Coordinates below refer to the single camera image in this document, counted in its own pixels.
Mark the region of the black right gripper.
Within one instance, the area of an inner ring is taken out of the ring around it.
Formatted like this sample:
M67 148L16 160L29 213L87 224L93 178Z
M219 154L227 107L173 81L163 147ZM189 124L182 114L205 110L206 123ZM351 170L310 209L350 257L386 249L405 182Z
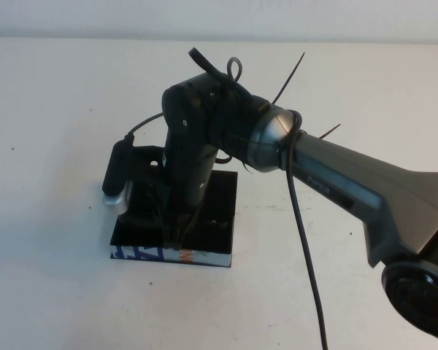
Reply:
M189 235L199 223L204 205L204 183L198 186L195 206L173 207L158 194L153 183L129 182L129 235L131 237L164 237L163 248L184 249Z

